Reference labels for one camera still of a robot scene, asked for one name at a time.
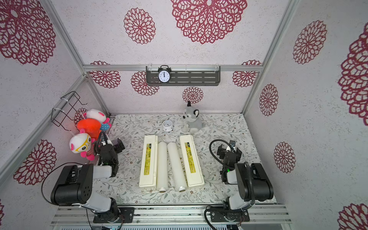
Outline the cream dispenser base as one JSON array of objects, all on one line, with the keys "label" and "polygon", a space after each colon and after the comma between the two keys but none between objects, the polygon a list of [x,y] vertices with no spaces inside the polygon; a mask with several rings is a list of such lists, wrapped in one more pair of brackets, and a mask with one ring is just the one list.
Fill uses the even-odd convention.
[{"label": "cream dispenser base", "polygon": [[200,167],[193,136],[180,136],[180,146],[183,155],[188,187],[203,186],[205,181]]}]

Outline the plastic wrap roll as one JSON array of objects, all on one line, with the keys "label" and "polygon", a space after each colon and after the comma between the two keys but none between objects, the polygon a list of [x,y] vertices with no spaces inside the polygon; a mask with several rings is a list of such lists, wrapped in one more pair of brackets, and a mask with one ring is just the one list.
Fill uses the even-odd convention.
[{"label": "plastic wrap roll", "polygon": [[158,165],[157,165],[157,190],[165,193],[168,189],[168,163],[167,163],[167,144],[158,144]]},{"label": "plastic wrap roll", "polygon": [[179,156],[178,147],[174,142],[170,142],[167,145],[170,164],[172,167],[172,174],[175,184],[175,189],[178,192],[186,191],[186,179],[184,176],[184,171],[182,167],[182,163]]}]

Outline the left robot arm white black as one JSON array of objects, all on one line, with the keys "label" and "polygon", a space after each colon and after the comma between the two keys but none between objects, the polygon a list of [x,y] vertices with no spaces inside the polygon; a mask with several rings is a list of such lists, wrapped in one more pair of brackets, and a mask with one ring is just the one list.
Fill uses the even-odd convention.
[{"label": "left robot arm white black", "polygon": [[57,206],[78,206],[94,213],[94,223],[124,222],[117,202],[93,190],[93,180],[111,178],[119,169],[118,154],[124,150],[121,139],[111,143],[99,141],[101,165],[65,166],[51,192],[50,201]]}]

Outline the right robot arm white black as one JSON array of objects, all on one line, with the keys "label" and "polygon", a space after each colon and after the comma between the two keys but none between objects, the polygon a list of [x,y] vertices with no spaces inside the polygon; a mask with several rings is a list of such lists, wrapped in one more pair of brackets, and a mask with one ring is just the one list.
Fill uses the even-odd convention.
[{"label": "right robot arm white black", "polygon": [[261,163],[240,162],[242,151],[233,140],[214,140],[211,144],[215,142],[221,142],[221,145],[216,154],[210,153],[222,165],[221,181],[238,187],[238,193],[223,201],[224,210],[246,211],[256,201],[263,202],[274,197],[272,184]]}]

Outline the red plush toy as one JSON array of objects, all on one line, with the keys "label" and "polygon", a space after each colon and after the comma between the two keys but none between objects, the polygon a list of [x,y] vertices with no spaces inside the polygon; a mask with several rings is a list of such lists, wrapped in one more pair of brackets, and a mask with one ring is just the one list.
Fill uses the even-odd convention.
[{"label": "red plush toy", "polygon": [[93,118],[87,118],[80,120],[77,123],[77,129],[79,133],[75,137],[82,137],[82,134],[88,134],[92,138],[92,143],[95,142],[100,133],[106,134],[106,131],[101,130],[101,123]]}]

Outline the grey plush toy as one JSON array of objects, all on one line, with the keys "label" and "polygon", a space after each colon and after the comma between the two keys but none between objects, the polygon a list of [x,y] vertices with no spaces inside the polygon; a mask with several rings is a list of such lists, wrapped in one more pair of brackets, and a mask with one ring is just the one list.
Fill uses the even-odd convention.
[{"label": "grey plush toy", "polygon": [[188,101],[183,115],[184,126],[182,132],[194,134],[201,130],[203,124],[199,114],[199,110],[195,109]]}]

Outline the white pink plush top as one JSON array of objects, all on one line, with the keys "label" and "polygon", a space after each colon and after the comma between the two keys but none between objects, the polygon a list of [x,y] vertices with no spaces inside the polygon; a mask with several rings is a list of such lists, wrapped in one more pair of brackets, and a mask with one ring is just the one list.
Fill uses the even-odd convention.
[{"label": "white pink plush top", "polygon": [[87,112],[83,113],[83,117],[95,119],[99,121],[100,124],[107,124],[110,121],[110,118],[108,118],[103,112],[97,109],[88,110]]}]

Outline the black alarm clock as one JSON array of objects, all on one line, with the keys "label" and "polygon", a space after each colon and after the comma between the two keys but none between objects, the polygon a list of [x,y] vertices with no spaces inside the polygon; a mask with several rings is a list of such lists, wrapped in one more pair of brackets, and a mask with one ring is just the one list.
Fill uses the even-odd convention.
[{"label": "black alarm clock", "polygon": [[158,68],[158,79],[161,83],[169,83],[172,69],[168,65],[161,65]]}]

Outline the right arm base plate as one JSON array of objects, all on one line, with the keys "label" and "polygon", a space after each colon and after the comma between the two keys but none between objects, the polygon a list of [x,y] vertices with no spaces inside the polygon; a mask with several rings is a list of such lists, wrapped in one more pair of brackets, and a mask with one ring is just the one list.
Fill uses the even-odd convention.
[{"label": "right arm base plate", "polygon": [[249,222],[250,216],[247,210],[227,210],[220,208],[209,208],[212,222]]}]

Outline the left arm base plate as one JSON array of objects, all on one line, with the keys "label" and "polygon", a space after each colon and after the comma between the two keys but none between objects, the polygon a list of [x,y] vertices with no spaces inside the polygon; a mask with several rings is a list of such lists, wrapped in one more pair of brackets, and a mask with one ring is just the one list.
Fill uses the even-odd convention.
[{"label": "left arm base plate", "polygon": [[131,223],[133,221],[135,208],[117,208],[94,215],[93,223]]}]

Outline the grey wall shelf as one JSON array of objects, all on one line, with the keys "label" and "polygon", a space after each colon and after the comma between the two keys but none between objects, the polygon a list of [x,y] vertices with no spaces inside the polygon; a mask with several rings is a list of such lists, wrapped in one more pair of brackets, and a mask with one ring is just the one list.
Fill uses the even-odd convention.
[{"label": "grey wall shelf", "polygon": [[169,83],[161,83],[158,79],[158,68],[146,66],[146,82],[148,86],[218,86],[220,83],[220,66],[209,71],[173,70]]}]

